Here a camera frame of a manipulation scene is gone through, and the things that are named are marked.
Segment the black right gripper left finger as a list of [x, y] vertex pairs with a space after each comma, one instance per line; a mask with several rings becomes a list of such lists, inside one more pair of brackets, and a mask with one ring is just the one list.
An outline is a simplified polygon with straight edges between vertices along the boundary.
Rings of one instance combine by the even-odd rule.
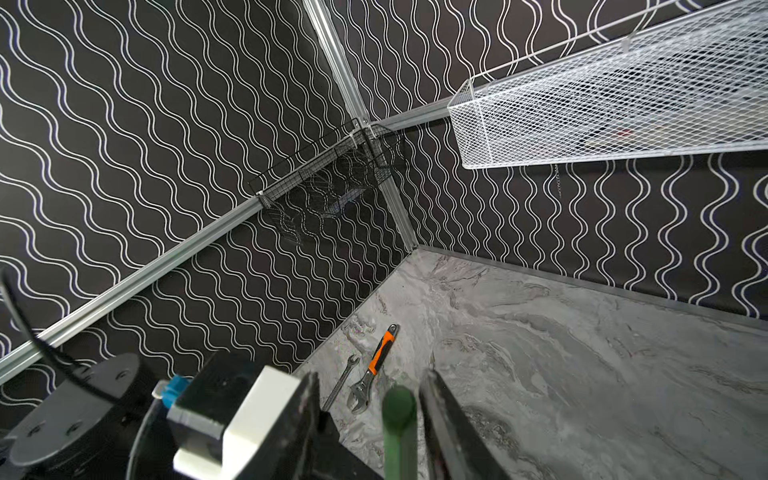
[[319, 379], [306, 374], [264, 442], [239, 473], [240, 479], [310, 479], [312, 443], [319, 425]]

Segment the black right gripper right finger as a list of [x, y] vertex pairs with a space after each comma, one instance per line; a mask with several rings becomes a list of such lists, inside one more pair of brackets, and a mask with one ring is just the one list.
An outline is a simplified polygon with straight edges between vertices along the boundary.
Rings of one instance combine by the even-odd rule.
[[430, 479], [509, 479], [436, 370], [424, 372], [419, 400]]

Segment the green pen cap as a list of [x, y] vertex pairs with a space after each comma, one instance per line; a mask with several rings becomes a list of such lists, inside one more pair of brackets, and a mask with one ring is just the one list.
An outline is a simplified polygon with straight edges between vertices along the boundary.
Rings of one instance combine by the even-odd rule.
[[415, 396], [404, 386], [393, 386], [384, 396], [381, 413], [385, 479], [418, 477], [417, 408]]

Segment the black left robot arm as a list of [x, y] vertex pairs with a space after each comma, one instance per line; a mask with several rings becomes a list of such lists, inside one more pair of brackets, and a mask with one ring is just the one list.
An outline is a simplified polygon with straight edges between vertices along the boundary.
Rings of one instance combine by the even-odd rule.
[[3, 479], [123, 479], [158, 377], [126, 353], [75, 375], [134, 409], [133, 414], [69, 381], [1, 440]]

